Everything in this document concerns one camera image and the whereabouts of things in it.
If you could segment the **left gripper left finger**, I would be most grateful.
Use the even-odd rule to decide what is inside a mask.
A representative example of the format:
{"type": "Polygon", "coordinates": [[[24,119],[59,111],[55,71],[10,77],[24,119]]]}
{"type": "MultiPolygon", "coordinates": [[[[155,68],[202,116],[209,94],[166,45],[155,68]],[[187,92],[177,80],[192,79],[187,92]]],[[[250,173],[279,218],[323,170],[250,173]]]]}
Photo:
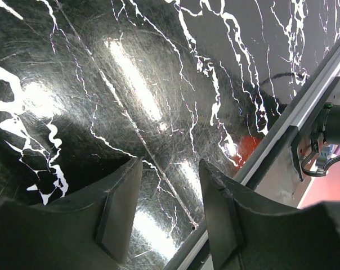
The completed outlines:
{"type": "Polygon", "coordinates": [[[133,158],[47,205],[0,197],[0,269],[124,267],[142,170],[142,159],[133,158]]]}

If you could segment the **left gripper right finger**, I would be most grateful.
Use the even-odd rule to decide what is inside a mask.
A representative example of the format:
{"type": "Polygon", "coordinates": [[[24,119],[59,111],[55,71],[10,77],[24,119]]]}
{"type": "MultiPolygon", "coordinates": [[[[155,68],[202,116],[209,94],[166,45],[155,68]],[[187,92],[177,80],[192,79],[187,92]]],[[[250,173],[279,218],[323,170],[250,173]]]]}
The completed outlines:
{"type": "Polygon", "coordinates": [[[340,201],[297,209],[199,162],[214,269],[340,269],[340,201]]]}

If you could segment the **aluminium frame rail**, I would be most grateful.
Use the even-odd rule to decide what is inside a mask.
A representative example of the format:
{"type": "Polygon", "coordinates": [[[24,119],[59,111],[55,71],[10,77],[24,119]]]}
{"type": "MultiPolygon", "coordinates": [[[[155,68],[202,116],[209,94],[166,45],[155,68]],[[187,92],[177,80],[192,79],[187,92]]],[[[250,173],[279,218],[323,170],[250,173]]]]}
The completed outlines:
{"type": "MultiPolygon", "coordinates": [[[[336,41],[327,56],[318,65],[314,73],[306,80],[301,91],[287,106],[279,120],[251,154],[248,161],[235,175],[235,182],[249,184],[255,173],[263,167],[262,162],[275,150],[289,127],[301,128],[310,112],[325,96],[325,91],[333,79],[340,76],[340,39],[336,41]]],[[[205,219],[200,226],[186,239],[174,257],[164,267],[165,269],[187,269],[195,259],[207,240],[205,219]]]]}

